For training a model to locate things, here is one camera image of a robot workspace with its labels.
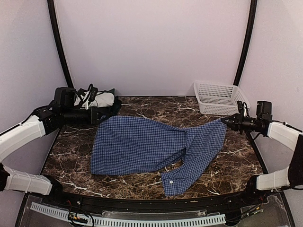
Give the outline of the white and green raglan shirt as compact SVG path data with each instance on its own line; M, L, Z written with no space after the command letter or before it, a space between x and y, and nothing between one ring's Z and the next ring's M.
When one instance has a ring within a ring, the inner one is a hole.
M87 90L79 89L78 91L79 95L81 96L82 100L84 101L85 98L88 96L89 93ZM104 91L98 91L94 101L87 100L84 102L81 106L81 108L88 109L89 107L109 107L112 106L115 99L115 89L111 90L104 90ZM74 106L77 106L80 103L81 99L78 95L76 95L76 100L74 102Z

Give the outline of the blue checkered shirt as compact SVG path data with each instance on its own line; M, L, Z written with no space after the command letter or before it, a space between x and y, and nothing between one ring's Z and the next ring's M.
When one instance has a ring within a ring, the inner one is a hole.
M183 194L222 150L226 125L217 119L178 128L131 116L114 116L96 132L90 162L94 175L156 172L181 160L182 166L161 174L166 196Z

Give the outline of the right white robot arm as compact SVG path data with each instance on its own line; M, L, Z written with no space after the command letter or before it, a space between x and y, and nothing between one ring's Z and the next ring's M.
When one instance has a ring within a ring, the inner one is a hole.
M270 117L251 118L234 114L221 119L233 131L254 131L278 141L293 151L288 167L273 173L254 175L246 184L241 200L246 205L264 200L273 192L287 189L303 189L303 132L285 122L273 121Z

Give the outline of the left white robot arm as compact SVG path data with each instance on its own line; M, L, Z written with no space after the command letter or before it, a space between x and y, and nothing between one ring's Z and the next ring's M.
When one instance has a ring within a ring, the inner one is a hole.
M65 125L98 125L109 117L102 108L89 109L70 108L54 110L41 108L32 113L24 122L0 134L0 161L24 145L49 135ZM34 175L12 169L0 164L0 190L32 192L48 195L56 206L63 206L67 196L61 192L62 185L50 176Z

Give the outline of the white plastic laundry basket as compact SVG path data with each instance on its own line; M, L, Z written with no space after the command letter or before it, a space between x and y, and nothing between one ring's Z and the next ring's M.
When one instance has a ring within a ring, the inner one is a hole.
M195 81L193 87L201 114L223 116L236 114L238 101L246 103L248 108L251 107L249 100L238 86Z

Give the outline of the dark green plaid garment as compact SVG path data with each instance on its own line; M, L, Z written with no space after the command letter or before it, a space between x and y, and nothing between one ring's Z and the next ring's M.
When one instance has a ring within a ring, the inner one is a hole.
M119 96L115 96L114 103L108 107L99 107L98 115L100 117L111 117L118 115L122 106L122 101L119 99Z

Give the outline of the black curved front rail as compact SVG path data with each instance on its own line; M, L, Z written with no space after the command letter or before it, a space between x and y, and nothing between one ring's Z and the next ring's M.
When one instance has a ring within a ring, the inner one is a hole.
M131 200L87 196L69 192L58 192L55 195L28 193L26 201L37 201L48 205L65 208L70 211L84 211L90 214L102 214L104 211L165 213L206 210L215 212L240 212L249 206L241 198L241 192L209 197L168 200Z

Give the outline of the right black frame post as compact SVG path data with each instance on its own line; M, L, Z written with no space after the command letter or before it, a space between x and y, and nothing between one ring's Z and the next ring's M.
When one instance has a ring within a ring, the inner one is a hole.
M239 64L238 64L237 71L236 71L234 81L233 81L234 86L239 86L240 81L241 81L241 77L242 77L242 74L243 74L245 62L246 62L249 47L250 47L250 41L251 41L251 36L252 36L252 32L253 32L255 16L256 16L256 12L257 12L257 5L258 5L257 0L251 0L250 1L250 9L249 9L249 15L248 15L245 37L244 37L244 41L243 41L243 46L242 46L242 51L241 51L241 55L240 55L240 59L239 59Z

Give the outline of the black frame post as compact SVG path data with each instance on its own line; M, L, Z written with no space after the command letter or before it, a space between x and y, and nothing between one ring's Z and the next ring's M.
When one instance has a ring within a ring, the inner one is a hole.
M243 41L243 46L242 46L242 51L241 51L241 55L240 55L240 59L239 59L239 64L238 64L237 71L236 71L234 81L233 81L234 86L239 86L240 81L241 81L241 77L242 77L242 74L243 74L245 62L246 62L249 47L250 47L250 41L251 41L251 36L252 36L252 32L253 32L255 16L256 16L256 12L257 12L257 5L258 5L257 0L251 0L250 1L250 9L249 9L249 15L248 15L245 37L244 37L244 41Z
M60 60L61 68L63 71L63 75L67 84L67 87L74 88L74 84L71 78L71 74L69 71L68 63L65 57L63 44L60 36L59 31L59 25L56 15L56 9L55 9L55 1L54 0L47 0L47 6L48 6L48 12L49 12L49 18L51 21L52 31L53 31L53 37L58 53L58 57Z

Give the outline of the left black frame post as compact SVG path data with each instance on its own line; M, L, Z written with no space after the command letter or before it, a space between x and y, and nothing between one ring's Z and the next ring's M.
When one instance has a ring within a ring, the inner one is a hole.
M49 12L49 18L51 21L52 31L53 31L53 37L58 53L58 57L60 60L61 68L63 71L63 75L67 84L67 87L74 88L74 84L71 78L71 74L69 71L68 63L65 57L63 44L60 36L59 31L59 25L56 15L56 9L55 9L55 1L54 0L47 0L47 6L48 6L48 12Z

